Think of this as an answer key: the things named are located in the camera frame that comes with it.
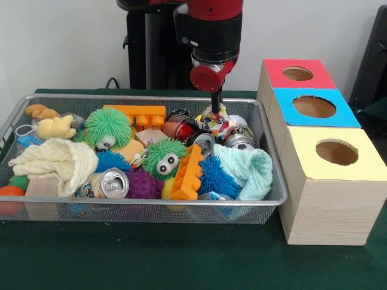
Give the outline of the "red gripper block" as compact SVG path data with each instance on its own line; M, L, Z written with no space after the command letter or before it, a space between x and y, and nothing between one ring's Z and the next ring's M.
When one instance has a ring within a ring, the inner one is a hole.
M221 89L226 76L233 69L237 59L224 63L207 63L192 59L193 68L190 71L190 81L200 91L211 92L212 112L221 110L223 90Z

